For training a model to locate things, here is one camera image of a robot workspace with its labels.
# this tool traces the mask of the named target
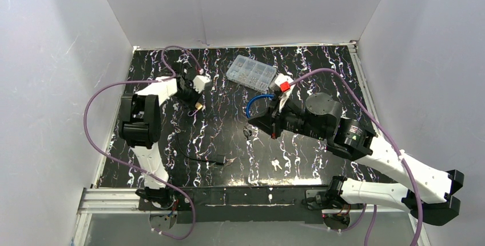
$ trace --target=gray floor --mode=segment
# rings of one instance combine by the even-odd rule
[[[351,213],[356,219],[358,212]],[[148,215],[95,214],[86,238],[86,246],[111,245],[363,245],[372,213],[366,213],[355,229],[338,234],[295,222],[213,222],[198,223],[185,240],[177,241],[150,231]],[[182,235],[188,225],[175,225],[172,233]],[[382,212],[377,215],[369,245],[409,245],[413,230],[404,212]]]

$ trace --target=black connector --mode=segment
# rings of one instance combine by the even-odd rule
[[[223,166],[225,162],[226,162],[226,156],[218,154],[216,157],[216,165]]]

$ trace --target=black cord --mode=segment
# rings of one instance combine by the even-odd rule
[[[216,163],[215,160],[203,160],[203,159],[199,159],[199,158],[195,158],[195,157],[190,157],[186,152],[184,152],[182,150],[182,147],[180,147],[180,142],[178,140],[178,133],[175,133],[175,141],[177,142],[177,147],[178,147],[178,151],[180,153],[182,153],[186,158],[190,159],[190,160],[194,160],[194,161],[199,161],[199,162],[209,162],[209,163]]]

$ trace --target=black cable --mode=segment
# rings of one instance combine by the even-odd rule
[[[185,156],[186,158],[188,158],[190,160],[193,160],[193,161],[217,163],[218,165],[220,165],[220,161],[216,161],[216,160],[203,160],[203,159],[199,159],[199,158],[195,158],[195,157],[190,157],[186,152],[184,152],[182,150],[182,147],[180,147],[180,141],[178,140],[178,133],[175,133],[175,141],[177,142],[178,151],[180,153],[182,153],[182,155]]]

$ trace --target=marble pattern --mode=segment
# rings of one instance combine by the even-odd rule
[[[309,137],[283,132],[276,140],[247,124],[244,108],[259,93],[227,80],[225,76],[230,63],[239,55],[253,58],[278,68],[278,73],[293,78],[313,69],[333,68],[351,85],[364,103],[352,60],[346,46],[308,47],[258,47],[231,49],[194,49],[205,71],[212,77],[213,86],[202,98],[203,110],[188,116],[188,110],[175,100],[161,107],[162,135],[159,141],[162,160],[172,177],[172,183],[180,187],[258,186],[258,185],[315,185],[327,184],[332,176],[344,175],[358,180],[390,182],[379,172],[333,156],[325,150],[324,142]],[[169,64],[193,64],[189,57],[179,51],[167,51]],[[129,70],[129,80],[153,79],[166,73],[161,63],[161,51],[137,51]],[[144,85],[127,85],[125,93],[132,93]],[[326,92],[344,105],[343,116],[370,123],[361,109],[351,100],[338,78],[329,74],[317,74],[298,84],[292,99],[303,106],[312,93]],[[268,100],[258,100],[252,113],[265,106]],[[243,128],[252,130],[252,138],[246,140]],[[118,138],[115,127],[109,153],[130,163],[137,164],[134,153]],[[214,159],[217,154],[235,158],[226,166],[197,162],[184,157],[175,142],[180,132],[182,151],[198,158]],[[139,172],[108,160],[98,187],[142,187],[144,178]]]

